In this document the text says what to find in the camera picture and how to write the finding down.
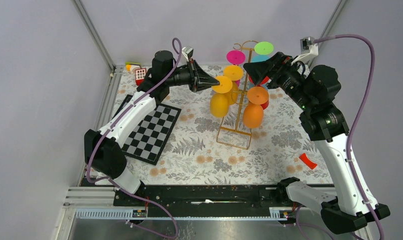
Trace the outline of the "green plastic wine glass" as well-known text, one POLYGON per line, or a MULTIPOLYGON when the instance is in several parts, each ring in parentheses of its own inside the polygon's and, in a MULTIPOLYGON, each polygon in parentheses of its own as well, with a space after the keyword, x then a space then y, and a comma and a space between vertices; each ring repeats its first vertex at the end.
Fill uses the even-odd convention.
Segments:
POLYGON ((274 51, 274 45, 268 41, 261 41, 254 46, 254 51, 258 55, 269 55, 274 51))

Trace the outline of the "blue plastic wine glass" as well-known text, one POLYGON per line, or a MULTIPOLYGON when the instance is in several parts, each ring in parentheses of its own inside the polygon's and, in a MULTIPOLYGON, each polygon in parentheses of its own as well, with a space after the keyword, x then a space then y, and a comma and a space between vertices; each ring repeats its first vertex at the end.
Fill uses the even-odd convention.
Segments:
MULTIPOLYGON (((256 55, 251 59, 252 63, 258 63, 258 62, 263 62, 266 61, 270 58, 268 55, 256 55)), ((269 77, 266 77, 260 84, 261 87, 264 87, 265 89, 268 89, 267 83, 270 81, 269 77)))

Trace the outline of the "magenta plastic wine glass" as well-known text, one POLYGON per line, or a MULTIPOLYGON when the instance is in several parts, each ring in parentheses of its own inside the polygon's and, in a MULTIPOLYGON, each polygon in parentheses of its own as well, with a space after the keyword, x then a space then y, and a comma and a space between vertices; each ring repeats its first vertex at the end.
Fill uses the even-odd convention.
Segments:
POLYGON ((236 65, 242 68, 242 64, 246 61, 246 55, 239 50, 231 50, 227 53, 226 59, 230 65, 236 65))

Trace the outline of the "gold wire glass rack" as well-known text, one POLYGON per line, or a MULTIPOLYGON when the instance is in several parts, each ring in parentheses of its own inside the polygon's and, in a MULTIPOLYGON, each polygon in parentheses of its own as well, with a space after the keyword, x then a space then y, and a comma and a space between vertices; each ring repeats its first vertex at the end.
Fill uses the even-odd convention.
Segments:
MULTIPOLYGON (((244 63, 250 63, 251 59, 253 58, 253 53, 255 52, 254 47, 257 43, 259 42, 256 40, 247 40, 243 43, 235 43, 232 50, 243 52, 246 56, 244 63)), ((227 115, 221 119, 220 127, 216 135, 216 142, 227 147, 247 150, 252 141, 252 130, 245 127, 242 122, 242 118, 245 107, 249 102, 246 96, 250 87, 250 81, 246 72, 244 70, 243 72, 243 77, 239 85, 237 103, 230 105, 227 115)))

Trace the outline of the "orange plastic wine glass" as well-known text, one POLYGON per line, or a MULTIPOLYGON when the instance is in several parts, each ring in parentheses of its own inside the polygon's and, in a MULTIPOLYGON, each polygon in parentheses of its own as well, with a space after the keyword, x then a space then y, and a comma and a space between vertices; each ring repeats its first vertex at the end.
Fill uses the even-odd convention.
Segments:
POLYGON ((264 110, 269 106, 268 91, 261 86, 254 86, 247 91, 248 104, 244 109, 242 121, 245 127, 258 128, 264 119, 264 110))

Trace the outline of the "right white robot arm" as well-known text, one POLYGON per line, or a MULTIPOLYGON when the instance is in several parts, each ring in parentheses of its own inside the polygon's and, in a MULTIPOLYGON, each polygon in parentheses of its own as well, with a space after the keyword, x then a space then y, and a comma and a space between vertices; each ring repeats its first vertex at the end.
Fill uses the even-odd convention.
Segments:
POLYGON ((255 83, 269 78, 269 89, 282 89, 301 108, 301 126, 323 157, 334 184, 335 194, 328 194, 296 177, 286 178, 277 185, 278 203, 304 205, 319 214, 336 235, 355 232, 388 217, 389 207, 373 196, 352 148, 347 146, 350 130, 333 103, 341 89, 336 70, 317 65, 304 76, 292 58, 282 52, 265 61, 245 63, 243 68, 255 83))

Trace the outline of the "amber plastic wine glass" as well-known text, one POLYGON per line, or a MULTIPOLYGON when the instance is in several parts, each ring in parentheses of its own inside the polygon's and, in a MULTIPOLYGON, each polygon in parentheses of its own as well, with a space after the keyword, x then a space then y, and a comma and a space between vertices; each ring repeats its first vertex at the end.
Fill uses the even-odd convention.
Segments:
POLYGON ((238 65, 228 65, 223 70, 223 75, 228 77, 232 82, 232 88, 225 96, 227 97, 228 104, 234 105, 237 103, 238 96, 240 94, 239 84, 243 77, 243 69, 238 65))

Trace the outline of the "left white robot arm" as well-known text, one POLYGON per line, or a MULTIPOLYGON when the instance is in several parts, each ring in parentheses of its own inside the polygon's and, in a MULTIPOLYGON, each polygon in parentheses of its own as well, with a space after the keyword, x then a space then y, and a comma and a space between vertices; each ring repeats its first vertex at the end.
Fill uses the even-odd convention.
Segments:
POLYGON ((180 65, 172 52, 157 51, 144 80, 127 105, 106 125, 98 130, 89 129, 84 135, 87 167, 103 173, 105 178, 126 191, 125 199, 134 206, 144 201, 145 193, 139 188, 141 181, 127 169, 122 147, 128 136, 166 98, 171 87, 187 85, 196 93, 220 84, 192 59, 192 54, 190 48, 183 55, 186 64, 180 65))

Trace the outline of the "yellow plastic wine glass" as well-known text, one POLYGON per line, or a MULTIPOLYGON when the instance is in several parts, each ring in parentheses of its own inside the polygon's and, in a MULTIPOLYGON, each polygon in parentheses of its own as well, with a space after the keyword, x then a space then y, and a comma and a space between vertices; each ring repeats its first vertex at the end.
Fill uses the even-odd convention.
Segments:
POLYGON ((229 100, 227 93, 233 89, 233 81, 227 76, 217 76, 219 85, 212 87, 215 94, 210 99, 210 113, 217 118, 227 115, 229 110, 229 100))

